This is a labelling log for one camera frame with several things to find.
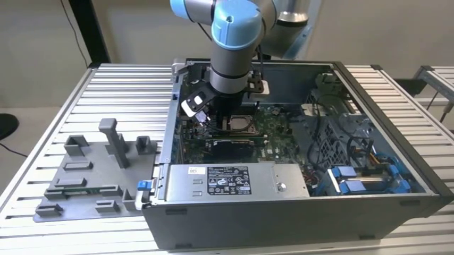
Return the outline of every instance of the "warning label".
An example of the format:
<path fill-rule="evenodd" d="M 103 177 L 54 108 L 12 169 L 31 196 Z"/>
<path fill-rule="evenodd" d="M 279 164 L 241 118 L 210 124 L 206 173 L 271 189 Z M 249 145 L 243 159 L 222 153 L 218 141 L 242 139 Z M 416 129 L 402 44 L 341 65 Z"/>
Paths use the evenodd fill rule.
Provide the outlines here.
<path fill-rule="evenodd" d="M 209 167 L 210 195 L 250 195 L 253 194 L 247 166 Z"/>

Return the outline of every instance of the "green circuit board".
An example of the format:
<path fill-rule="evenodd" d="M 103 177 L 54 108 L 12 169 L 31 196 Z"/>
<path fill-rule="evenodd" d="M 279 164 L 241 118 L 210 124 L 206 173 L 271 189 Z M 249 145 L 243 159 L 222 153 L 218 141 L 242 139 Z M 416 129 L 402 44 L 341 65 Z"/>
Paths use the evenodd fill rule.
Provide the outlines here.
<path fill-rule="evenodd" d="M 254 116 L 255 132 L 251 134 L 217 134 L 207 127 L 183 124 L 185 164 L 211 163 L 258 163 L 275 161 L 277 164 L 305 164 L 301 148 L 297 144 L 291 118 L 299 106 L 293 110 L 281 106 L 265 105 Z M 217 141 L 237 141 L 253 144 L 246 155 L 234 158 L 219 158 L 211 149 Z"/>

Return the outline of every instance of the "black chair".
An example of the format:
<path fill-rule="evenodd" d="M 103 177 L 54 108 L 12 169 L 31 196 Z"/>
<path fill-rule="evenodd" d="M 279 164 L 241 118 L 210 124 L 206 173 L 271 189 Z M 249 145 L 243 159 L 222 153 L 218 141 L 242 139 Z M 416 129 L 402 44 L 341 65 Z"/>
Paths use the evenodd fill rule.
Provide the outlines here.
<path fill-rule="evenodd" d="M 18 129 L 19 120 L 15 115 L 0 113 L 0 140 L 6 139 Z"/>

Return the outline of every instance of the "workbench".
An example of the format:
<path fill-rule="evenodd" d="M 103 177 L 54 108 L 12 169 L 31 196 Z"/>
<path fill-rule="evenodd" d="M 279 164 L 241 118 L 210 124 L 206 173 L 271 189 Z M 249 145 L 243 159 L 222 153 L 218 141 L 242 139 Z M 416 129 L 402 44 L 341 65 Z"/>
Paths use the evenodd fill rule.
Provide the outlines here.
<path fill-rule="evenodd" d="M 454 190 L 453 134 L 384 70 L 373 66 L 348 68 L 436 173 Z M 147 135 L 158 141 L 161 150 L 171 97 L 170 65 L 103 64 L 87 70 L 0 197 L 2 254 L 167 253 L 158 249 L 142 216 L 48 223 L 35 223 L 32 216 L 63 160 L 63 144 L 68 135 L 83 134 L 88 142 L 106 141 L 106 136 L 98 132 L 98 123 L 102 118 L 115 117 L 119 121 L 118 131 L 126 140 L 133 141 L 138 136 Z M 191 253 L 452 254 L 454 203 L 432 217 L 409 220 L 382 240 Z"/>

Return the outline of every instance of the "wire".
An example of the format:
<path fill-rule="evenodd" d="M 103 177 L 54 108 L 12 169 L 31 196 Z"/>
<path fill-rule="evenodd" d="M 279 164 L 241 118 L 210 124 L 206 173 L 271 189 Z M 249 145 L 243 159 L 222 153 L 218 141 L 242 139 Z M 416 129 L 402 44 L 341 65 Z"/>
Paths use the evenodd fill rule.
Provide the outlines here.
<path fill-rule="evenodd" d="M 441 122 L 441 123 L 444 123 L 444 120 L 445 120 L 446 114 L 448 114 L 448 113 L 442 113 L 442 116 L 441 116 L 441 119 L 440 119 L 440 122 Z"/>
<path fill-rule="evenodd" d="M 261 59 L 261 78 L 262 78 L 262 80 L 263 80 L 263 51 L 262 51 L 262 45 L 259 44 L 258 45 L 258 47 L 257 47 L 257 49 L 258 49 L 258 58 Z"/>
<path fill-rule="evenodd" d="M 433 102 L 434 102 L 437 96 L 438 96 L 438 92 L 434 94 L 434 97 L 433 97 L 433 99 L 430 100 L 430 103 L 429 103 L 429 105 L 428 105 L 426 110 L 429 110 L 430 106 L 433 105 Z"/>
<path fill-rule="evenodd" d="M 18 154 L 18 155 L 22 155 L 22 156 L 26 157 L 26 158 L 28 157 L 28 155 L 22 154 L 20 152 L 16 152 L 16 151 L 11 150 L 3 143 L 0 143 L 0 146 L 2 146 L 3 148 L 6 148 L 7 151 L 10 151 L 10 152 L 12 152 L 12 153 L 15 153 L 15 154 Z"/>
<path fill-rule="evenodd" d="M 241 129 L 226 130 L 226 129 L 221 129 L 221 128 L 215 127 L 215 126 L 211 126 L 210 123 L 207 123 L 207 128 L 210 128 L 210 129 L 213 129 L 213 130 L 215 130 L 218 132 L 222 132 L 222 133 L 238 133 L 238 132 L 246 131 L 253 126 L 253 124 L 254 124 L 254 119 L 255 119 L 255 116 L 257 116 L 257 113 L 258 113 L 259 105 L 261 105 L 261 102 L 258 101 L 255 103 L 255 113 L 254 113 L 253 119 L 251 119 L 251 121 L 250 121 L 250 123 L 249 123 L 249 125 L 246 127 L 241 128 Z"/>
<path fill-rule="evenodd" d="M 213 41 L 211 36 L 209 35 L 209 33 L 207 33 L 206 29 L 203 28 L 203 26 L 201 25 L 201 23 L 198 23 L 198 25 L 199 25 L 199 27 L 201 27 L 203 33 L 205 33 L 206 36 L 209 37 L 210 41 Z"/>
<path fill-rule="evenodd" d="M 63 7 L 63 11 L 64 11 L 66 18 L 68 19 L 68 23 L 70 23 L 70 26 L 71 26 L 71 28 L 72 28 L 74 37 L 76 38 L 76 44 L 78 44 L 79 52 L 80 52 L 80 55 L 82 55 L 83 58 L 84 58 L 86 67 L 88 68 L 87 58 L 86 58 L 86 55 L 84 55 L 84 53 L 83 53 L 83 49 L 80 48 L 79 39 L 78 39 L 78 33 L 76 33 L 76 30 L 75 30 L 75 28 L 74 28 L 74 26 L 72 26 L 71 19 L 70 19 L 70 16 L 68 16 L 68 12 L 66 11 L 66 7 L 64 7 L 64 4 L 63 4 L 63 0 L 60 0 L 60 3 L 62 3 L 62 7 Z"/>

